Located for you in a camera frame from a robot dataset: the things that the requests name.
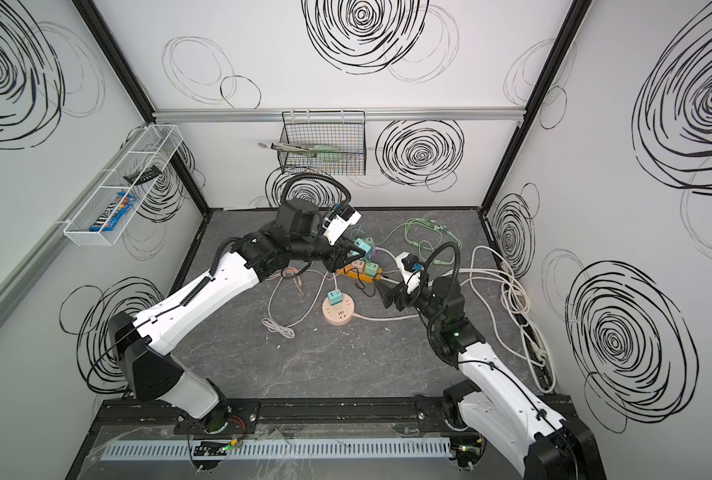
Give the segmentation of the light green charger adapter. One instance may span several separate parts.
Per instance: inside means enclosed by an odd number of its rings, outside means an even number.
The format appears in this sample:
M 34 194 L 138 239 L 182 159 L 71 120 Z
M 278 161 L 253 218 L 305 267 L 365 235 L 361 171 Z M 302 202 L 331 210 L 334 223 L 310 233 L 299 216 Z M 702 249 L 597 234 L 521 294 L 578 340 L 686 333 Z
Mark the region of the light green charger adapter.
M 364 267 L 364 274 L 368 277 L 375 278 L 380 272 L 380 266 L 377 263 L 367 262 Z

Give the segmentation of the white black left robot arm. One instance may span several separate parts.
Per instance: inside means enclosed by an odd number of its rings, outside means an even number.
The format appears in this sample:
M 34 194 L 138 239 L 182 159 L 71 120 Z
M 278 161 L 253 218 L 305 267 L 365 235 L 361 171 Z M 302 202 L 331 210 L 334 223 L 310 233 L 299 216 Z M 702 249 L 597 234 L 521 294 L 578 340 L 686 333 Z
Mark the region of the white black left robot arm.
M 336 272 L 362 258 L 365 250 L 345 235 L 360 219 L 347 202 L 322 213 L 310 201 L 285 200 L 275 220 L 225 240 L 210 268 L 185 287 L 136 314 L 114 315 L 108 323 L 111 352 L 135 398 L 166 402 L 206 431 L 221 431 L 232 417 L 227 398 L 176 360 L 174 349 L 219 308 L 293 261 L 320 261 Z

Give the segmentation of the pink charger adapter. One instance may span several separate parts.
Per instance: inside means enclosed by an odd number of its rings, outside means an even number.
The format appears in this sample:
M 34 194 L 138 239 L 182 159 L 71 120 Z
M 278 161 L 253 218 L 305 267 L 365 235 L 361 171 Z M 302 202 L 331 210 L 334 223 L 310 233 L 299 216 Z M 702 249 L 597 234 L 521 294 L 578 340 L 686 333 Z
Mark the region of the pink charger adapter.
M 359 273 L 364 272 L 366 263 L 362 260 L 355 260 L 351 263 L 351 266 L 354 267 Z

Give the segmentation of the teal charger adapter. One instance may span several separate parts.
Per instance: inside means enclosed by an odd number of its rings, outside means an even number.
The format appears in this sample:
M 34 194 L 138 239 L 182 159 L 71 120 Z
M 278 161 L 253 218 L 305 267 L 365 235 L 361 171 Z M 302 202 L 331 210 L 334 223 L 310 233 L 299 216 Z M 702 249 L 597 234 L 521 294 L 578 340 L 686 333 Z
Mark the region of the teal charger adapter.
M 328 293 L 327 297 L 328 297 L 328 302 L 331 306 L 340 304 L 344 299 L 344 295 L 340 289 L 331 290 Z
M 372 238 L 357 238 L 355 244 L 361 250 L 364 251 L 364 257 L 369 259 L 372 257 L 374 252 L 374 241 Z

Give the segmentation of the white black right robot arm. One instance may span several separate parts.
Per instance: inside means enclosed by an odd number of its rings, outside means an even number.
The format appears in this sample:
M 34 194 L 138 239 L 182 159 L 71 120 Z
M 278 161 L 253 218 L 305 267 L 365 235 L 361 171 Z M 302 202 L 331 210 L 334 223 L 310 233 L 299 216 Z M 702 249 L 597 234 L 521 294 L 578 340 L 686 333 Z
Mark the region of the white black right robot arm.
M 503 364 L 467 318 L 458 280 L 440 277 L 414 289 L 378 280 L 375 287 L 385 307 L 416 310 L 434 353 L 465 376 L 444 392 L 450 425 L 479 433 L 524 479 L 605 478 L 591 430 L 553 409 Z

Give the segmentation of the round pink power socket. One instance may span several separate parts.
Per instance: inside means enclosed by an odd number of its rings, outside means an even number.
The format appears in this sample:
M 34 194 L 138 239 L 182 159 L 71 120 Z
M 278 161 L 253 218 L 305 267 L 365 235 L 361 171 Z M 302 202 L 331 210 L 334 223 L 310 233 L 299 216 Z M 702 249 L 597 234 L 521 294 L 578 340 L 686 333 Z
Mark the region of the round pink power socket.
M 347 293 L 342 293 L 340 297 L 340 302 L 336 304 L 332 304 L 331 299 L 327 297 L 322 306 L 325 321 L 338 327 L 347 325 L 355 316 L 353 298 Z

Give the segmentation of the orange power strip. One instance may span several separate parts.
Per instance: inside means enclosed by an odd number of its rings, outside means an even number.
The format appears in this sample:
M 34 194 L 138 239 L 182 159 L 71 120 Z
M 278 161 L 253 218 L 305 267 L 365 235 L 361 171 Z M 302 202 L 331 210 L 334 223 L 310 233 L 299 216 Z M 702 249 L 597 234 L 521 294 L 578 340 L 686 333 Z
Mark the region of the orange power strip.
M 366 283 L 373 283 L 375 280 L 381 280 L 381 279 L 384 278 L 384 276 L 382 275 L 382 271 L 381 271 L 381 270 L 379 270 L 378 273 L 377 273 L 375 276 L 371 276 L 371 275 L 367 275 L 367 274 L 364 273 L 364 272 L 361 272 L 360 270 L 358 270 L 358 269 L 356 269 L 356 268 L 354 268 L 354 267 L 352 267 L 352 266 L 348 266 L 348 267 L 345 268 L 345 269 L 339 269 L 339 270 L 337 270 L 337 271 L 336 271 L 336 275 L 337 275 L 337 276 L 342 275 L 342 276 L 350 277 L 350 278 L 353 278 L 353 279 L 356 279 L 356 280 L 361 280 L 361 281 L 366 282 Z

